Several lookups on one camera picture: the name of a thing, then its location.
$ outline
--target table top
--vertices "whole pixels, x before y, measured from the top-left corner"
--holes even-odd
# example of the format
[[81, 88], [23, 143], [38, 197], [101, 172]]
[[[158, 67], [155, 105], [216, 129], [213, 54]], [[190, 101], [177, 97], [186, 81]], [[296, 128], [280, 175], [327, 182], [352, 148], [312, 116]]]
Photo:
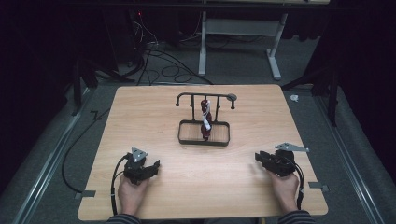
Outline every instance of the table top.
[[[228, 94], [220, 100], [219, 121], [230, 124], [227, 147], [181, 145], [177, 132], [183, 119], [191, 119], [191, 98], [182, 92]], [[196, 96], [195, 117], [200, 118]], [[214, 117], [214, 106], [211, 113]], [[78, 210], [81, 220], [106, 220], [112, 216], [111, 178], [117, 162], [132, 147], [148, 153], [146, 166], [161, 160], [158, 175], [149, 182], [137, 216], [142, 219], [204, 217], [269, 217], [281, 215], [271, 179], [255, 161], [260, 150], [275, 153], [275, 145], [303, 146], [283, 92], [277, 85], [120, 87], [114, 98], [84, 197]], [[327, 213], [320, 189], [305, 152], [295, 152], [304, 172], [302, 208], [312, 215]]]

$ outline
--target sleeve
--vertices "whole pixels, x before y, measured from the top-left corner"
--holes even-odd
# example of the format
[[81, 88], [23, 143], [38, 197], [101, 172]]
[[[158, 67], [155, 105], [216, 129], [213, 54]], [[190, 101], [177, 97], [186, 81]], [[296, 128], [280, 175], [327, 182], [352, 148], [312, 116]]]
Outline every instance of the sleeve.
[[131, 215], [126, 215], [126, 214], [118, 214], [115, 215], [114, 217], [111, 217], [108, 219], [107, 223], [112, 223], [112, 224], [141, 224], [141, 221], [139, 218], [131, 216]]
[[309, 215], [309, 213], [305, 210], [297, 210], [290, 213], [287, 213], [285, 216], [281, 217], [278, 221], [278, 224], [313, 224], [316, 221]]

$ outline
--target metal bar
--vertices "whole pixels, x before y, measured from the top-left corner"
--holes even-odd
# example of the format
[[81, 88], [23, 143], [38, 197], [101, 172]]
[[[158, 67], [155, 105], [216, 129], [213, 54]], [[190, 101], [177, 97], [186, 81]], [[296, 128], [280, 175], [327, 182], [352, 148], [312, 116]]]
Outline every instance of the metal bar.
[[232, 93], [230, 94], [215, 94], [215, 93], [198, 93], [198, 92], [182, 92], [181, 94], [178, 95], [176, 99], [176, 106], [179, 106], [179, 101], [180, 97], [183, 95], [200, 95], [200, 96], [220, 96], [220, 97], [226, 97], [228, 100], [231, 101], [231, 109], [235, 109], [235, 100], [236, 96]]
[[215, 122], [218, 121], [219, 108], [220, 108], [220, 97], [218, 96], [218, 101], [216, 102], [216, 116], [215, 116]]
[[191, 104], [190, 104], [190, 106], [191, 106], [191, 108], [192, 108], [192, 120], [195, 120], [195, 112], [194, 112], [194, 108], [195, 108], [195, 102], [194, 102], [194, 95], [192, 95], [191, 96]]
[[335, 127], [332, 126], [332, 122], [329, 120], [327, 116], [327, 109], [325, 102], [321, 97], [319, 98], [314, 97], [314, 100], [323, 118], [325, 118], [330, 131], [332, 132], [332, 136], [339, 149], [338, 152], [341, 156], [341, 161], [343, 162], [346, 168], [346, 173], [349, 176], [352, 186], [354, 187], [356, 193], [358, 194], [359, 199], [361, 200], [361, 205], [363, 206], [363, 209], [366, 212], [367, 217], [370, 219], [371, 223], [385, 224], [381, 214], [379, 213], [377, 206], [375, 205], [375, 202], [373, 201], [373, 197], [370, 193], [370, 190], [367, 188], [366, 184], [364, 183], [364, 180], [362, 179], [358, 168], [356, 167], [354, 161], [352, 160], [352, 157], [347, 151], [347, 147], [340, 133]]
[[302, 12], [311, 11], [321, 14], [323, 12], [331, 13], [346, 13], [359, 12], [362, 6], [356, 5], [352, 7], [333, 7], [321, 4], [274, 4], [274, 3], [142, 3], [142, 2], [94, 2], [94, 1], [68, 1], [61, 2], [66, 7], [130, 7], [134, 9], [185, 9], [194, 11], [210, 11], [210, 10], [226, 10], [226, 11], [241, 11], [241, 10], [256, 10], [263, 11], [264, 9], [271, 10], [271, 12]]
[[282, 36], [283, 29], [285, 28], [287, 18], [288, 18], [287, 13], [282, 14], [282, 17], [279, 21], [279, 25], [277, 26], [277, 29], [276, 29], [276, 37], [275, 37], [274, 45], [271, 48], [271, 51], [269, 53], [269, 57], [272, 57], [272, 58], [275, 57], [276, 49], [277, 49], [277, 46], [279, 45], [280, 37]]
[[76, 64], [73, 66], [73, 91], [74, 91], [74, 101], [76, 105], [76, 110], [73, 112], [73, 116], [75, 116], [78, 111], [81, 109], [81, 80], [79, 76], [79, 66], [78, 60], [76, 60]]
[[206, 74], [206, 12], [202, 12], [201, 50], [199, 53], [198, 75]]

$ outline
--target power cord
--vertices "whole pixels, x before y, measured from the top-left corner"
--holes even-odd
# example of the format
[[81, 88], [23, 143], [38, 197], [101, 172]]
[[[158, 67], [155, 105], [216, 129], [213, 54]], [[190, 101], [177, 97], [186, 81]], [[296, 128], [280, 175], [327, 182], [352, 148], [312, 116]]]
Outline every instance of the power cord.
[[70, 147], [67, 149], [66, 153], [64, 154], [64, 159], [63, 159], [63, 162], [62, 162], [62, 180], [64, 181], [64, 183], [66, 184], [67, 187], [69, 187], [71, 190], [73, 190], [76, 193], [82, 193], [83, 190], [74, 188], [73, 186], [71, 186], [68, 183], [68, 181], [66, 179], [66, 176], [64, 174], [64, 166], [65, 166], [65, 163], [66, 163], [67, 156], [69, 155], [69, 153], [70, 153], [71, 149], [73, 148], [73, 146], [78, 142], [78, 140], [92, 127], [93, 124], [96, 123], [96, 121], [98, 121], [105, 114], [107, 114], [108, 111], [110, 111], [110, 108], [107, 109], [104, 113], [102, 113], [99, 117], [96, 117], [96, 119], [94, 119], [93, 122], [90, 125], [88, 125], [87, 128], [85, 128], [85, 130], [78, 136], [78, 138], [72, 143], [72, 145], [70, 145]]
[[303, 174], [303, 170], [301, 169], [301, 167], [296, 162], [292, 162], [291, 160], [289, 160], [286, 157], [282, 157], [282, 158], [285, 159], [286, 161], [288, 161], [294, 167], [294, 169], [297, 171], [298, 176], [300, 177], [300, 187], [299, 187], [298, 196], [297, 196], [297, 208], [299, 210], [301, 210], [301, 203], [303, 202], [303, 197], [304, 197], [304, 174]]
[[209, 49], [224, 49], [227, 45], [231, 43], [254, 43], [264, 38], [264, 36], [257, 35], [257, 36], [253, 36], [250, 40], [242, 40], [242, 39], [234, 38], [235, 36], [239, 36], [239, 35], [208, 35], [207, 36], [208, 40], [212, 39], [213, 42], [218, 42], [218, 43], [224, 42], [224, 43], [221, 46], [214, 47], [208, 44], [209, 41], [206, 41], [206, 45]]
[[168, 53], [166, 53], [166, 52], [157, 50], [157, 49], [156, 49], [156, 50], [153, 50], [153, 52], [158, 52], [158, 53], [161, 53], [161, 55], [166, 55], [167, 57], [170, 57], [171, 59], [175, 60], [177, 63], [181, 64], [181, 67], [179, 67], [176, 63], [174, 63], [174, 62], [172, 62], [172, 61], [170, 61], [170, 60], [168, 60], [168, 59], [165, 59], [164, 57], [161, 57], [161, 55], [152, 54], [152, 56], [154, 56], [154, 57], [158, 57], [158, 58], [161, 58], [161, 59], [163, 59], [163, 60], [166, 60], [166, 61], [168, 61], [168, 62], [170, 62], [170, 63], [173, 63], [173, 64], [175, 65], [175, 67], [177, 67], [178, 69], [181, 68], [182, 70], [187, 71], [188, 74], [183, 74], [183, 76], [198, 77], [198, 78], [200, 78], [201, 80], [205, 81], [206, 83], [208, 83], [208, 84], [210, 84], [210, 85], [214, 85], [213, 82], [211, 82], [211, 81], [208, 80], [207, 78], [200, 77], [200, 76], [196, 75], [194, 72], [192, 72], [192, 71], [190, 70], [190, 68], [189, 68], [186, 64], [184, 64], [183, 62], [181, 62], [180, 60], [178, 60], [178, 59], [175, 58], [174, 56], [172, 56], [172, 55], [170, 55], [170, 54], [168, 54]]
[[194, 32], [192, 33], [192, 35], [190, 35], [190, 36], [187, 37], [186, 39], [179, 40], [180, 43], [183, 43], [183, 42], [185, 42], [185, 41], [188, 41], [188, 40], [194, 39], [194, 38], [196, 38], [196, 37], [198, 37], [198, 36], [201, 36], [201, 35], [197, 35], [197, 34], [196, 34], [196, 33], [198, 32], [198, 29], [199, 29], [200, 24], [201, 24], [201, 18], [202, 18], [202, 12], [199, 14], [198, 22], [197, 22], [197, 25], [195, 26], [195, 30], [194, 30]]
[[151, 51], [152, 51], [152, 48], [148, 51], [148, 55], [147, 55], [147, 57], [146, 57], [145, 66], [144, 66], [144, 68], [143, 68], [142, 73], [140, 74], [139, 79], [138, 79], [137, 82], [136, 82], [136, 86], [140, 85], [140, 83], [141, 83], [141, 81], [142, 81], [142, 77], [143, 77], [143, 75], [144, 75], [145, 73], [148, 74], [148, 84], [151, 86], [151, 81], [150, 81], [150, 79], [149, 79], [149, 71], [153, 71], [153, 70], [147, 70], [147, 67], [148, 67], [148, 64], [149, 64], [149, 56], [150, 56]]
[[[177, 63], [172, 62], [171, 60], [168, 60], [168, 59], [166, 59], [166, 58], [164, 58], [164, 57], [161, 57], [161, 55], [163, 55], [163, 52], [162, 52], [162, 54], [159, 54], [159, 55], [152, 54], [152, 56], [154, 56], [154, 57], [163, 59], [163, 60], [168, 61], [169, 63], [172, 63], [172, 64], [173, 64], [173, 65], [165, 66], [165, 67], [162, 69], [162, 71], [161, 71], [161, 75], [162, 75], [162, 76], [164, 76], [164, 77], [173, 77], [173, 78], [174, 78], [174, 81], [175, 81], [176, 83], [185, 83], [185, 82], [188, 82], [188, 81], [190, 81], [190, 80], [192, 79], [191, 72], [190, 72], [188, 69], [185, 68], [185, 67], [187, 67], [187, 66], [185, 66], [185, 67], [180, 67], [180, 66], [177, 65]], [[171, 74], [170, 74], [170, 72], [166, 72], [167, 70], [171, 70], [171, 69], [174, 69], [174, 68], [176, 68], [176, 72], [171, 73]], [[186, 73], [180, 74], [180, 70], [184, 70]], [[181, 78], [181, 77], [183, 77], [183, 76], [187, 76], [187, 78], [186, 78], [186, 79], [179, 80], [179, 78]]]
[[114, 169], [113, 178], [111, 178], [110, 198], [111, 198], [111, 207], [113, 209], [113, 215], [114, 216], [117, 214], [116, 188], [114, 187], [114, 182], [116, 181], [117, 176], [123, 173], [123, 172], [120, 172], [120, 173], [117, 174], [117, 171], [119, 170], [120, 164], [124, 160], [128, 160], [128, 158], [129, 158], [128, 155], [125, 155], [119, 160], [119, 162], [116, 165], [116, 168]]

